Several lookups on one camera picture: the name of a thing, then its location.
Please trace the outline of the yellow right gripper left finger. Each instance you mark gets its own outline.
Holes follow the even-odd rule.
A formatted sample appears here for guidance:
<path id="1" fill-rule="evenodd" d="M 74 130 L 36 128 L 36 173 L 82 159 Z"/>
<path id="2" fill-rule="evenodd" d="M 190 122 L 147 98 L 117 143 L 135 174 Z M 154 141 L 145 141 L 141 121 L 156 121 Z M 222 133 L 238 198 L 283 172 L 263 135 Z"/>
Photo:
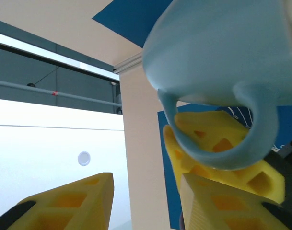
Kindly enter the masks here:
<path id="1" fill-rule="evenodd" d="M 102 172 L 23 199 L 0 230 L 107 230 L 113 197 L 113 174 Z"/>

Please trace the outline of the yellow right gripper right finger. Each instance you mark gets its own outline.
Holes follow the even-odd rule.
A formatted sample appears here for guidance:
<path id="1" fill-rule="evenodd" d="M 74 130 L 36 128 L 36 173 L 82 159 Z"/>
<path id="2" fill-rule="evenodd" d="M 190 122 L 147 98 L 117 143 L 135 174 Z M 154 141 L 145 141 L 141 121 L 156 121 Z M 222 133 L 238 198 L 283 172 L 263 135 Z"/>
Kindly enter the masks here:
<path id="1" fill-rule="evenodd" d="M 182 175 L 187 230 L 292 230 L 292 214 L 265 197 L 194 174 Z"/>

